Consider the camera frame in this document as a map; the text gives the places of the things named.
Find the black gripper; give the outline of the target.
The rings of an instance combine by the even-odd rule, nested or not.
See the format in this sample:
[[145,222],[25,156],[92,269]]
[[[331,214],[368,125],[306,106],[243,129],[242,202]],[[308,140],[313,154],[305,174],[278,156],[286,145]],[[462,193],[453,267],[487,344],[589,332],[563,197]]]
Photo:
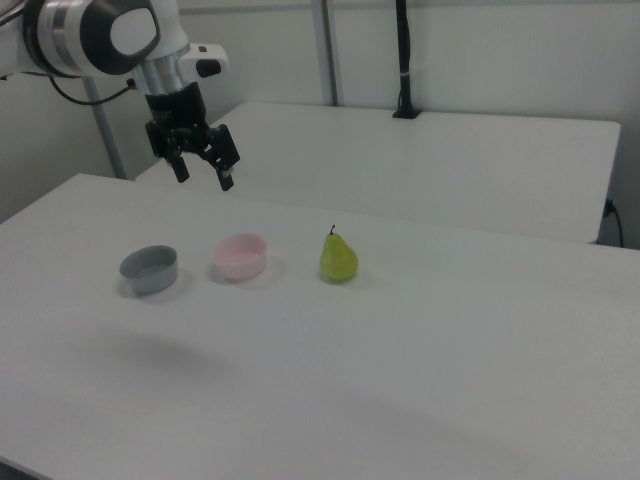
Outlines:
[[176,179],[184,183],[190,178],[182,152],[194,153],[215,170],[224,192],[234,186],[232,171],[240,155],[228,127],[210,127],[200,87],[187,87],[166,95],[148,95],[152,120],[145,128],[158,158],[168,161]]

